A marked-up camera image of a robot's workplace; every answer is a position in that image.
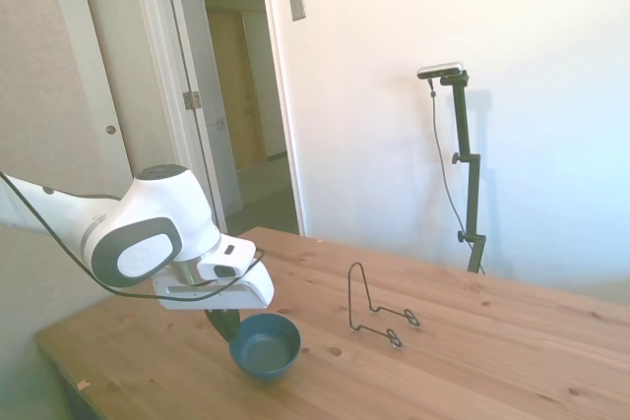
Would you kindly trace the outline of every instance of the doorway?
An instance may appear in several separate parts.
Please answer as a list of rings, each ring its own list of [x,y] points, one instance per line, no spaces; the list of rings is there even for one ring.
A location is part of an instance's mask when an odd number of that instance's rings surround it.
[[[204,0],[224,115],[208,134],[229,135],[215,161],[233,162],[240,205],[225,205],[228,233],[256,226],[299,233],[264,0]]]

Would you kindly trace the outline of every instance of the blue bowl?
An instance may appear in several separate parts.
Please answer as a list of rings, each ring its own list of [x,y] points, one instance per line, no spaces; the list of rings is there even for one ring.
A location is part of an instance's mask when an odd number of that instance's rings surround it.
[[[238,337],[229,343],[229,354],[240,369],[270,381],[284,375],[293,364],[301,336],[293,322],[276,314],[260,314],[240,324]]]

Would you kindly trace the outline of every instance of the black tripod stand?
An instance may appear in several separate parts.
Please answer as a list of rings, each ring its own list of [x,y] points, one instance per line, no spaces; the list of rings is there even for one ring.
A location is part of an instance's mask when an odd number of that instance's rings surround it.
[[[458,161],[467,162],[469,165],[469,195],[466,211],[466,232],[459,230],[457,237],[460,243],[465,240],[472,245],[471,258],[469,259],[468,271],[479,272],[481,256],[485,246],[485,236],[476,232],[476,218],[479,205],[479,169],[481,165],[481,155],[471,154],[471,143],[469,141],[469,121],[466,113],[466,94],[464,88],[469,83],[469,75],[466,70],[450,76],[440,78],[442,86],[453,88],[453,98],[455,100],[455,121],[457,124],[457,139],[460,152],[453,154],[453,164]]]

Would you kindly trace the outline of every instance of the black cable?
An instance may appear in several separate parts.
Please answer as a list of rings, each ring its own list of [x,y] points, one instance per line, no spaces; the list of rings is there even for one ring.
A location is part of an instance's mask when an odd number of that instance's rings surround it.
[[[102,289],[105,289],[107,292],[109,292],[111,294],[114,294],[114,295],[119,295],[121,297],[131,297],[131,298],[134,298],[134,299],[170,300],[170,301],[173,301],[173,302],[199,302],[201,300],[210,299],[211,297],[214,297],[215,295],[219,295],[224,290],[226,290],[229,287],[231,287],[232,285],[234,285],[236,282],[238,282],[240,279],[242,279],[245,276],[246,273],[250,272],[250,270],[252,268],[254,268],[254,266],[256,266],[258,263],[260,263],[260,261],[263,259],[263,256],[265,256],[265,252],[263,250],[261,250],[260,248],[256,248],[256,251],[260,252],[260,256],[258,258],[256,258],[256,260],[251,265],[249,265],[249,268],[247,268],[247,270],[243,273],[242,276],[231,280],[226,285],[224,285],[223,287],[215,290],[214,292],[211,292],[210,294],[202,295],[200,297],[193,297],[193,298],[186,299],[186,298],[182,298],[182,297],[170,297],[170,296],[167,296],[167,295],[134,294],[134,293],[128,293],[128,292],[121,292],[119,290],[112,289],[111,287],[109,287],[106,284],[103,284],[102,282],[100,282],[96,278],[96,276],[94,276],[92,274],[92,272],[86,267],[86,265],[84,265],[81,262],[81,260],[79,260],[79,258],[77,258],[74,255],[74,253],[70,250],[70,248],[68,248],[66,246],[66,244],[63,242],[63,240],[59,237],[59,235],[57,235],[55,230],[53,230],[50,227],[50,225],[46,222],[46,220],[31,205],[29,200],[26,197],[24,197],[22,192],[20,192],[20,190],[13,184],[13,182],[11,182],[11,180],[2,171],[0,171],[0,178],[2,178],[2,180],[7,183],[7,185],[14,192],[14,194],[16,196],[18,196],[18,198],[22,201],[22,203],[25,206],[27,206],[27,209],[29,209],[31,211],[31,213],[33,214],[33,216],[35,218],[37,218],[39,223],[41,223],[41,225],[48,231],[48,233],[50,233],[50,236],[57,242],[57,244],[61,247],[61,249],[66,253],[66,255],[68,255],[70,257],[70,259],[72,261],[74,261],[77,264],[77,266],[79,266],[79,268],[81,268],[83,270],[83,272],[85,274],[87,274],[94,282],[96,282]]]
[[[460,214],[457,212],[457,209],[455,208],[455,204],[453,203],[453,198],[451,197],[451,191],[449,190],[449,183],[446,180],[446,169],[444,168],[444,158],[442,157],[442,147],[440,147],[440,140],[437,136],[437,124],[435,120],[435,95],[436,93],[435,93],[435,89],[433,88],[433,81],[429,79],[428,82],[429,82],[429,87],[431,88],[431,101],[433,105],[433,135],[435,136],[435,146],[437,147],[437,153],[440,156],[440,166],[442,168],[442,181],[444,182],[444,189],[446,190],[446,196],[449,198],[449,204],[451,204],[451,209],[453,209],[453,213],[455,214],[457,221],[460,223],[462,234],[466,234],[466,230],[464,229],[464,224],[462,223]],[[471,251],[472,251],[473,245],[471,244],[471,242],[466,241],[466,243],[469,245],[469,248],[471,248]],[[479,263],[479,269],[481,270],[481,273],[485,275],[485,270],[483,270],[483,266],[481,265],[481,263]]]

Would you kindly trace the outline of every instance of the door hinge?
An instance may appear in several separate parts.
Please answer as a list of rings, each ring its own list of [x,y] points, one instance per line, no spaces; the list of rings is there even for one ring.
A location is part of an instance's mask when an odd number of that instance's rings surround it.
[[[201,97],[198,90],[184,93],[184,103],[186,104],[186,110],[195,110],[201,108]]]

